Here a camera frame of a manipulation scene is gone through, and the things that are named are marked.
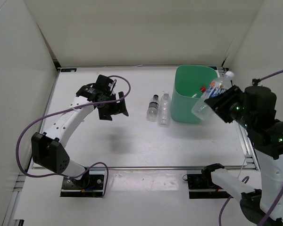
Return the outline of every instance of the plastic cup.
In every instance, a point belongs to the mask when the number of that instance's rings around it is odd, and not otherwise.
[[[202,95],[201,87],[208,87],[218,77],[210,67],[182,65],[176,70],[171,102],[171,117],[175,121],[199,123],[201,120],[191,110]]]

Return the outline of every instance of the bottle label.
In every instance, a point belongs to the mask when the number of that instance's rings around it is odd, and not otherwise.
[[[224,88],[217,88],[217,87],[214,87],[214,88],[211,90],[210,94],[209,94],[209,98],[211,98],[211,97],[217,97],[218,95],[224,93],[225,91],[226,91],[226,89],[224,89]]]
[[[211,82],[209,88],[205,91],[207,98],[217,97],[218,95],[224,93],[227,89],[223,88],[223,84],[220,84],[219,87],[215,86],[215,82]]]
[[[158,103],[156,103],[156,102],[150,102],[149,108],[150,108],[150,107],[154,107],[154,108],[156,108],[156,109],[158,110]]]

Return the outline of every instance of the white bottle cap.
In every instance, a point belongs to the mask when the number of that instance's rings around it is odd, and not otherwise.
[[[234,74],[233,72],[231,72],[231,71],[227,71],[227,72],[225,73],[225,76],[226,76],[226,77],[229,77],[229,78],[233,78],[233,77],[235,76],[235,74]]]

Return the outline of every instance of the red bottle cap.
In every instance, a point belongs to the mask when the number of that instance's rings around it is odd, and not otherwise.
[[[200,91],[203,92],[203,93],[204,93],[206,90],[207,90],[207,89],[206,89],[204,86],[200,88]]]

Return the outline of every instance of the black motor joint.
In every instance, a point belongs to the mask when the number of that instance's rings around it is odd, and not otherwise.
[[[104,101],[115,101],[117,99],[116,94],[113,93],[116,80],[112,80],[104,75],[99,75],[95,83],[82,86],[76,93],[76,96],[86,97],[88,101],[104,102]],[[118,93],[119,98],[124,96],[123,92]],[[109,104],[95,105],[99,111],[100,120],[112,121],[112,115],[124,114],[129,116],[126,108],[125,99],[119,102],[113,102]]]
[[[225,167],[220,163],[215,163],[209,166],[206,166],[204,169],[201,170],[202,178],[206,181],[208,187],[216,186],[212,181],[211,173],[218,169],[224,169]]]

